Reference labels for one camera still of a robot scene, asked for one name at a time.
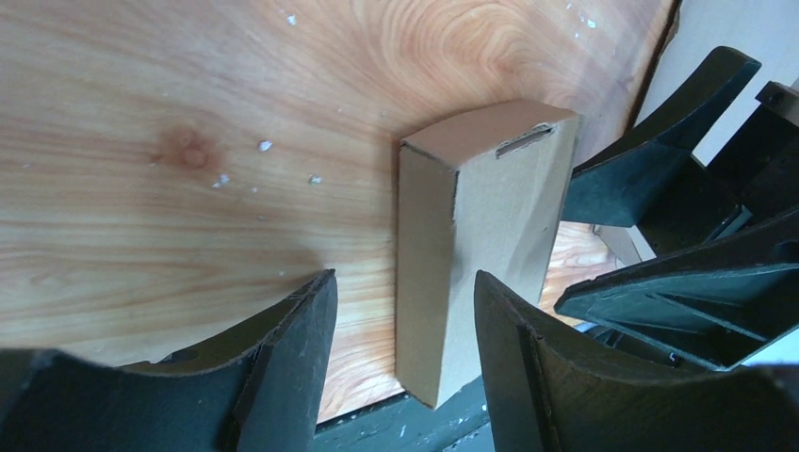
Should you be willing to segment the large cardboard sheet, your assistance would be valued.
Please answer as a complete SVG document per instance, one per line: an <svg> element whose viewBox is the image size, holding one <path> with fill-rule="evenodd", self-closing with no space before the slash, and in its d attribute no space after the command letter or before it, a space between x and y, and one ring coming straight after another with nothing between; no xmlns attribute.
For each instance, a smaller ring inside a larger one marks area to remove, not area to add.
<svg viewBox="0 0 799 452"><path fill-rule="evenodd" d="M704 165L758 107L769 82L798 81L795 1L682 1L656 58L637 122L663 129L682 119L712 125L693 147Z"/></svg>

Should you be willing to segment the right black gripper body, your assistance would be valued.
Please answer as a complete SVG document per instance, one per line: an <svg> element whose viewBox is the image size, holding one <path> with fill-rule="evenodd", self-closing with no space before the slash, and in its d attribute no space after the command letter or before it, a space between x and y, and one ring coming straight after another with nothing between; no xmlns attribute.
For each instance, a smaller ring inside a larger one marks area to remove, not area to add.
<svg viewBox="0 0 799 452"><path fill-rule="evenodd" d="M684 163L637 227L658 256L761 223L798 204L798 92L775 81L708 165Z"/></svg>

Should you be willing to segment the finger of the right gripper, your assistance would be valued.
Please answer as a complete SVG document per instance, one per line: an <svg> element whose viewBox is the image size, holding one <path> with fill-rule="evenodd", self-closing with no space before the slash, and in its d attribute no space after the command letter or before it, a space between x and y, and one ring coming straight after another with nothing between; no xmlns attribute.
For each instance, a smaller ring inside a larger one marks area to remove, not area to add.
<svg viewBox="0 0 799 452"><path fill-rule="evenodd" d="M573 284L554 310L730 370L798 328L798 211Z"/></svg>
<svg viewBox="0 0 799 452"><path fill-rule="evenodd" d="M562 219L631 227L760 70L728 46L712 49L648 117L573 169Z"/></svg>

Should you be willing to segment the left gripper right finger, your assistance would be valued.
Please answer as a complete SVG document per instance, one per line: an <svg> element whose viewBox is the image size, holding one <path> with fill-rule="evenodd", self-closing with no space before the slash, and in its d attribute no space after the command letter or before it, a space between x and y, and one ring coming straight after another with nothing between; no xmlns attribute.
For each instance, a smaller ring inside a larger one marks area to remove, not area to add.
<svg viewBox="0 0 799 452"><path fill-rule="evenodd" d="M794 451L798 369L694 373L608 347L478 271L474 314L498 451Z"/></svg>

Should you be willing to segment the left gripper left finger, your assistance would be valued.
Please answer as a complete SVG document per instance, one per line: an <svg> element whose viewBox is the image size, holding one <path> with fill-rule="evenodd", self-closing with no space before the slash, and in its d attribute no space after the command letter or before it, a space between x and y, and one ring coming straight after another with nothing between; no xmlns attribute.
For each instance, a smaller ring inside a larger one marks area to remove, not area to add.
<svg viewBox="0 0 799 452"><path fill-rule="evenodd" d="M157 363L1 352L5 451L306 451L336 323L332 270Z"/></svg>

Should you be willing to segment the small brown cardboard box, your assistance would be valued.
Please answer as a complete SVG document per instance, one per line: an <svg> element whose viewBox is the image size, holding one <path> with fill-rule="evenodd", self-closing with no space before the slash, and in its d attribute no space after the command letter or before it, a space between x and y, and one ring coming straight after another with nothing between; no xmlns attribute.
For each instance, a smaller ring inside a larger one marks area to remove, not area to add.
<svg viewBox="0 0 799 452"><path fill-rule="evenodd" d="M461 113L399 148L396 367L436 409L481 372L475 278L543 292L581 118L533 100Z"/></svg>

